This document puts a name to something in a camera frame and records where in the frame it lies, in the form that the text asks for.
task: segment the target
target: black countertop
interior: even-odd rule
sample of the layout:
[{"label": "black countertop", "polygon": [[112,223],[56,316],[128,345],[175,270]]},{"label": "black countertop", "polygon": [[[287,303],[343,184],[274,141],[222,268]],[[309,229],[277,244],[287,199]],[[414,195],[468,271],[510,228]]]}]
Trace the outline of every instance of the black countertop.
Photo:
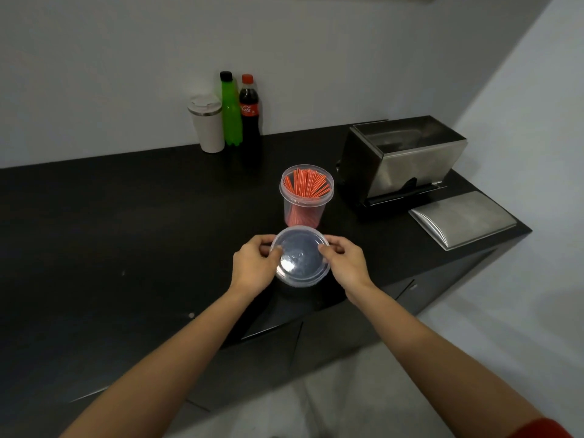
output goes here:
[{"label": "black countertop", "polygon": [[[335,171],[348,125],[264,137],[263,153],[205,154],[198,145],[0,171],[0,409],[70,401],[100,389],[227,289],[232,254],[286,226],[282,172]],[[530,232],[524,224],[445,252],[407,214],[477,190],[447,187],[356,213],[339,193],[319,230],[360,245],[378,286],[396,283]],[[229,342],[345,298],[329,274],[292,289],[278,280]]]}]

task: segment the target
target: open metal container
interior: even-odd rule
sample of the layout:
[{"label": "open metal container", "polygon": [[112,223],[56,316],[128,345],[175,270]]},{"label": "open metal container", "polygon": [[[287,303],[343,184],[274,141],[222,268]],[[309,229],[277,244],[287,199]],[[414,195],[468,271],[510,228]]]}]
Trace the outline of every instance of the open metal container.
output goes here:
[{"label": "open metal container", "polygon": [[431,116],[359,124],[349,129],[338,171],[365,202],[441,183],[467,144]]}]

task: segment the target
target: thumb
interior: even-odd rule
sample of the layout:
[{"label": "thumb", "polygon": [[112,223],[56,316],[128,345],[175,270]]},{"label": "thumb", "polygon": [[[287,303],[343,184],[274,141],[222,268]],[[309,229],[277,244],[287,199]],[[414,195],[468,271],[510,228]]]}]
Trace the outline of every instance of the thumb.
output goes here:
[{"label": "thumb", "polygon": [[327,246],[326,244],[320,244],[318,245],[318,251],[321,253],[321,255],[323,257],[326,258],[326,260],[331,263],[333,258],[336,257],[337,255],[339,255],[338,253],[335,252],[335,250],[330,247]]},{"label": "thumb", "polygon": [[274,266],[274,268],[278,266],[282,252],[282,246],[276,246],[267,256],[268,261]]}]

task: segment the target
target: clear plastic container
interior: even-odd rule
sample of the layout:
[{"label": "clear plastic container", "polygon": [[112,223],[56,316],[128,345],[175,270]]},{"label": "clear plastic container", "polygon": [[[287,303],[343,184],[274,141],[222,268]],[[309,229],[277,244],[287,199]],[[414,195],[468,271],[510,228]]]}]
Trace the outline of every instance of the clear plastic container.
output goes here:
[{"label": "clear plastic container", "polygon": [[308,226],[293,226],[281,231],[272,242],[270,250],[282,246],[282,257],[276,276],[292,287],[314,286],[331,270],[323,261],[318,245],[329,245],[317,230]]},{"label": "clear plastic container", "polygon": [[[331,187],[330,192],[318,198],[305,198],[290,192],[284,186],[284,179],[289,176],[293,181],[293,174],[296,169],[313,169],[326,176],[326,181]],[[326,170],[314,165],[296,165],[288,168],[282,174],[280,180],[280,193],[284,197],[284,221],[288,227],[303,225],[311,228],[317,228],[321,221],[325,205],[335,193],[335,181],[332,175]]]}]

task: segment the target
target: person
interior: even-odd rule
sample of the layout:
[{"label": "person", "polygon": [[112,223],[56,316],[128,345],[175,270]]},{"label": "person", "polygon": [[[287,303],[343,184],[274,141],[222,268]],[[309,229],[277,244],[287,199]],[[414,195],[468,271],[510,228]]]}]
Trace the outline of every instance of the person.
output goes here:
[{"label": "person", "polygon": [[[347,298],[375,327],[457,437],[569,437],[507,383],[432,331],[373,284],[363,251],[327,235],[319,246]],[[62,438],[161,437],[250,302],[274,278],[281,249],[256,235],[233,255],[229,289],[100,395]]]}]

